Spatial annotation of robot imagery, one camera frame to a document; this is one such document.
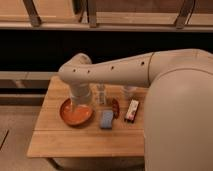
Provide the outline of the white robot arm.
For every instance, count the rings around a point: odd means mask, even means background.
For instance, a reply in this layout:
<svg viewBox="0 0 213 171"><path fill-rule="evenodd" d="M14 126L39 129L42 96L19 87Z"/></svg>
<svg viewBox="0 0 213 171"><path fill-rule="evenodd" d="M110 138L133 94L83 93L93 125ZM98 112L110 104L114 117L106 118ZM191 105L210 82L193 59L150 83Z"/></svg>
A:
<svg viewBox="0 0 213 171"><path fill-rule="evenodd" d="M82 53L59 77L82 101L91 83L148 89L144 102L145 171L213 171L213 54L200 49L146 53L93 64Z"/></svg>

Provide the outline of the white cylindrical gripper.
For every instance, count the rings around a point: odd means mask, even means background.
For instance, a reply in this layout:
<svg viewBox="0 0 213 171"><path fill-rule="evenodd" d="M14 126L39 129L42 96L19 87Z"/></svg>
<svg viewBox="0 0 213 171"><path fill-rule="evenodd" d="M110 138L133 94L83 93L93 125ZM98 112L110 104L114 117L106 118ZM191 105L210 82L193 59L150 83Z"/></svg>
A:
<svg viewBox="0 0 213 171"><path fill-rule="evenodd" d="M88 84L72 84L70 88L70 99L74 106L89 105L92 99L92 91Z"/></svg>

